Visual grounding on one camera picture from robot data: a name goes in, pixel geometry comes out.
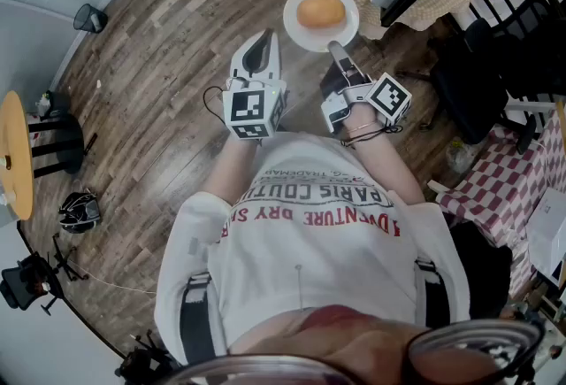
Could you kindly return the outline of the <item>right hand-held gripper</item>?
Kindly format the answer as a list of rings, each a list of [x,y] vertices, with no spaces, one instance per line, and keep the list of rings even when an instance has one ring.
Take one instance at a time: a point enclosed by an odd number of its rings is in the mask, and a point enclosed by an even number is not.
[[[384,127],[395,126],[406,115],[412,95],[398,81],[388,73],[378,80],[372,79],[337,41],[330,41],[327,49],[334,63],[319,88],[324,98],[321,111],[331,134],[340,132],[355,104],[370,105]]]

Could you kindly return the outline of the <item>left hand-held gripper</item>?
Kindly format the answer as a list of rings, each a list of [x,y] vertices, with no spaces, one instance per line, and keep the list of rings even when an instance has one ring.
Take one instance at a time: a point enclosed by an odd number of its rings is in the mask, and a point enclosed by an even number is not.
[[[222,92],[224,122],[239,140],[263,140],[278,131],[287,108],[287,83],[280,76],[279,36],[272,28],[251,36],[234,52],[231,77]]]

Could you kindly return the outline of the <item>person's right hand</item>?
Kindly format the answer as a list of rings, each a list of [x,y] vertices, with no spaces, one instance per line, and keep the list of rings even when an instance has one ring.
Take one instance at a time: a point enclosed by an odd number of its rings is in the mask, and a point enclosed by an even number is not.
[[[349,116],[343,121],[344,127],[353,132],[378,122],[377,113],[367,103],[356,103],[350,108]]]

